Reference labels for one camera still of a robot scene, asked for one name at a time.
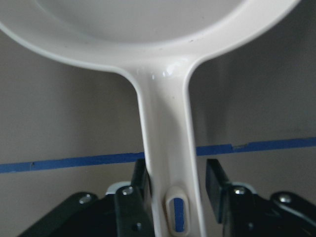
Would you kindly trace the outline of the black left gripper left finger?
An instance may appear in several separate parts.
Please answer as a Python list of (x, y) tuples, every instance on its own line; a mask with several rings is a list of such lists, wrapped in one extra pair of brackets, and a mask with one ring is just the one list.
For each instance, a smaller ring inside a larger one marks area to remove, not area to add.
[(118, 237), (153, 237), (151, 184), (144, 159), (138, 159), (130, 185), (115, 193)]

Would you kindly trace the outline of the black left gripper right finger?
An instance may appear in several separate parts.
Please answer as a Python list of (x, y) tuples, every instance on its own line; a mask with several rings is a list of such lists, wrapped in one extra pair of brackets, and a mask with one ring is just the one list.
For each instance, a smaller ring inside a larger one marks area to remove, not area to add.
[(254, 236), (255, 204), (245, 185), (233, 184), (219, 161), (206, 162), (205, 187), (217, 223), (224, 237)]

